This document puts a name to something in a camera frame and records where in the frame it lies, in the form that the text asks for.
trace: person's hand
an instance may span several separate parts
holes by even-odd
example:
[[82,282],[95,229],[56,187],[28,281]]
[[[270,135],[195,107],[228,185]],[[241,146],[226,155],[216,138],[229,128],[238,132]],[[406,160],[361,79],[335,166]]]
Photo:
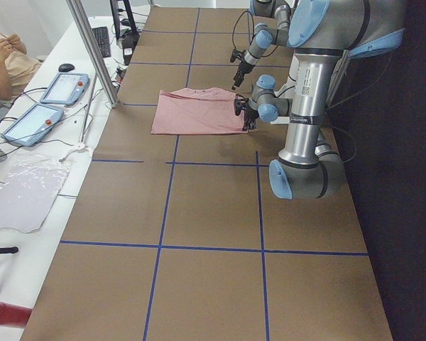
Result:
[[19,37],[17,34],[11,34],[6,39],[13,47],[18,47],[21,45],[21,37]]
[[13,52],[13,46],[7,39],[0,39],[0,61],[5,61],[7,57]]

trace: transparent plastic sheet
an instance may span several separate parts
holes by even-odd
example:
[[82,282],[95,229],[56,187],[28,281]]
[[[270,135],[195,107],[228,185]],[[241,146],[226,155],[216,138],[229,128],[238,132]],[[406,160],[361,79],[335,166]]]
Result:
[[0,229],[29,233],[47,217],[70,171],[70,164],[41,155],[24,155],[0,186]]

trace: pink shirt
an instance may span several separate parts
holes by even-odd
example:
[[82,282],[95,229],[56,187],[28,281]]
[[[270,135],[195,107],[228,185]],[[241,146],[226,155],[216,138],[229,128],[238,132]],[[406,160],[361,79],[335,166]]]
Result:
[[217,87],[160,91],[152,134],[242,134],[243,113],[235,115],[235,94]]

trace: red object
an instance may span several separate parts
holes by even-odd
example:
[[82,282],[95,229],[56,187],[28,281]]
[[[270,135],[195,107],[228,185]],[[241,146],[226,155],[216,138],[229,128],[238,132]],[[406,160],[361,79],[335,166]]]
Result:
[[24,328],[31,314],[30,308],[0,302],[0,325]]

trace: blue grid line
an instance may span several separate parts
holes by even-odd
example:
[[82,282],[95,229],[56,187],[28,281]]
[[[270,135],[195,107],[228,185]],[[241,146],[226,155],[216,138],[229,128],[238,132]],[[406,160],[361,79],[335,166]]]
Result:
[[143,249],[157,249],[158,248],[158,245],[152,245],[152,244],[83,242],[83,241],[76,241],[76,240],[60,240],[60,244],[93,245],[93,246],[96,246],[96,247],[134,247],[134,248],[143,248]]
[[261,253],[262,253],[262,280],[263,280],[263,303],[265,308],[265,331],[266,340],[270,341],[270,323],[268,316],[268,291],[267,291],[267,270],[265,262],[265,235],[263,233],[263,213],[262,213],[262,191],[261,191],[261,173],[258,167],[258,151],[256,151],[256,176],[258,193],[258,218],[261,227]]
[[[218,66],[218,67],[235,67],[234,64],[208,64],[208,63],[157,63],[157,62],[130,62],[133,65],[179,65],[179,66]],[[288,65],[256,65],[255,67],[272,67],[287,69]]]
[[256,165],[250,163],[204,163],[204,162],[175,162],[177,165],[183,166],[223,166],[223,167],[256,167]]
[[368,256],[367,252],[302,251],[302,250],[265,250],[266,254],[309,254],[312,256]]
[[150,324],[150,316],[151,316],[151,308],[153,305],[153,296],[155,294],[155,287],[156,287],[156,277],[158,275],[158,268],[159,268],[159,259],[161,256],[161,250],[163,245],[163,238],[164,238],[164,230],[165,230],[165,221],[168,216],[168,208],[169,208],[169,201],[170,201],[170,191],[172,190],[172,182],[173,182],[173,173],[175,170],[175,160],[177,159],[177,152],[178,152],[178,141],[180,137],[177,136],[177,141],[175,142],[175,148],[173,151],[173,164],[172,168],[170,170],[170,180],[169,180],[169,186],[168,186],[168,194],[165,199],[165,207],[164,207],[164,215],[163,215],[163,222],[161,224],[161,233],[159,236],[159,244],[158,244],[158,253],[156,254],[156,261],[155,261],[155,270],[153,272],[153,280],[151,284],[151,293],[150,298],[148,300],[148,309],[147,309],[147,317],[145,321],[145,329],[143,331],[143,341],[147,340],[147,334],[148,334],[148,326]]
[[225,251],[225,252],[248,252],[260,253],[259,249],[240,249],[238,247],[186,247],[180,245],[163,245],[163,249],[169,250],[192,250],[192,251]]
[[[131,247],[144,249],[177,249],[187,251],[225,251],[243,253],[261,253],[261,249],[241,249],[230,247],[189,247],[183,245],[156,245],[111,242],[86,242],[77,240],[60,240],[61,244],[94,245],[98,247]],[[300,251],[300,250],[263,250],[266,254],[306,254],[310,256],[368,256],[365,252],[334,252],[334,251]]]
[[190,82],[190,73],[191,73],[191,66],[192,66],[192,56],[194,55],[194,47],[195,47],[196,35],[197,35],[197,26],[199,25],[199,14],[200,14],[200,9],[197,9],[196,27],[194,29],[194,37],[192,39],[190,64],[189,64],[189,67],[187,69],[187,77],[186,77],[186,85],[185,85],[185,87],[187,87],[188,84],[189,84],[189,82]]
[[[190,58],[190,66],[188,67],[188,71],[187,71],[186,87],[187,87],[187,85],[190,81],[192,55],[194,54],[194,45],[195,45],[195,40],[196,40],[197,25],[199,24],[199,16],[200,16],[200,9],[197,9],[196,27],[195,27],[194,37],[192,39],[191,58]],[[171,170],[170,170],[168,194],[167,194],[167,197],[165,199],[163,223],[161,225],[161,233],[160,233],[160,237],[159,237],[158,253],[156,254],[155,271],[153,272],[153,280],[152,280],[152,284],[151,284],[151,293],[150,293],[150,298],[148,300],[147,317],[146,317],[146,321],[145,321],[145,329],[143,331],[143,338],[142,338],[143,341],[147,340],[148,326],[150,325],[151,308],[152,308],[152,305],[153,305],[153,297],[155,295],[156,278],[157,278],[157,275],[158,275],[159,260],[160,260],[162,245],[163,245],[163,239],[164,239],[165,221],[166,221],[167,213],[168,213],[168,207],[169,207],[169,201],[170,201],[170,191],[172,189],[173,174],[174,174],[174,171],[175,171],[175,162],[177,160],[179,140],[180,140],[180,135],[177,135],[177,141],[175,142],[175,148],[174,148],[174,152],[173,152],[173,163],[172,163],[172,167],[171,167]]]
[[111,160],[105,158],[93,158],[92,162],[143,163],[143,161],[140,160]]
[[[232,32],[192,32],[192,31],[153,31],[153,30],[142,30],[142,32],[149,32],[149,33],[196,33],[196,34],[232,34]],[[247,34],[249,35],[249,32],[235,32],[235,34]]]

